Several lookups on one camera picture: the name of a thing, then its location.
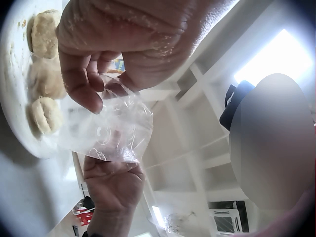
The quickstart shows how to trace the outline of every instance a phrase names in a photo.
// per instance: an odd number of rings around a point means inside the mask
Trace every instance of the light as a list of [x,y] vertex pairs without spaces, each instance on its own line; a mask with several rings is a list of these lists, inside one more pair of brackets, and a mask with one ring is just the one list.
[[149,232],[135,236],[135,237],[153,237]]
[[296,81],[310,66],[312,60],[302,46],[285,29],[246,66],[234,75],[237,83],[246,80],[256,86],[273,73],[282,73]]
[[162,228],[166,228],[166,226],[165,226],[165,222],[163,221],[163,218],[162,218],[162,215],[161,215],[161,213],[160,213],[160,210],[159,210],[159,208],[158,207],[155,207],[155,206],[153,206],[153,210],[154,210],[154,213],[155,213],[155,216],[156,216],[156,219],[157,219],[157,221],[158,221],[158,224],[160,225],[160,227],[162,227]]

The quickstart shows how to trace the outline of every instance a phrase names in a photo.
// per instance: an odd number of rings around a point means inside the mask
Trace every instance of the skin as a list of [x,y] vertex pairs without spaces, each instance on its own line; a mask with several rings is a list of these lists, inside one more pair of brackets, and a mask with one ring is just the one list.
[[[238,0],[70,0],[56,29],[64,85],[69,96],[100,113],[104,89],[124,96],[99,73],[122,54],[123,85],[132,91],[169,78]],[[142,194],[139,166],[86,157],[84,176],[95,203],[88,234],[126,237]]]
[[95,204],[89,236],[127,236],[145,180],[140,166],[86,156],[84,178]]
[[[121,82],[132,91],[170,77],[238,0],[71,0],[56,29],[66,90],[93,113],[102,110],[98,73],[120,53]],[[118,95],[117,84],[108,83]]]

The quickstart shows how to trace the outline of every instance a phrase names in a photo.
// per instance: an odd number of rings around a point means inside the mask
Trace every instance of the plastic bag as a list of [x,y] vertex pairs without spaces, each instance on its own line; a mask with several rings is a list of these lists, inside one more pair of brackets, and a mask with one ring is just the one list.
[[100,114],[93,114],[65,97],[60,103],[64,125],[58,132],[57,143],[104,161],[138,162],[151,137],[153,114],[140,96],[117,78],[102,77],[104,81],[120,84],[126,96],[104,91],[107,99],[103,100]]

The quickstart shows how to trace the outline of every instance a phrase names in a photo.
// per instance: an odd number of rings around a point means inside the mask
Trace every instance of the white countertop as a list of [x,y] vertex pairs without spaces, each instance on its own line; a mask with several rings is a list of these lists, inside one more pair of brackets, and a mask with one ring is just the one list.
[[32,156],[0,111],[0,219],[15,236],[46,236],[83,198],[71,152]]

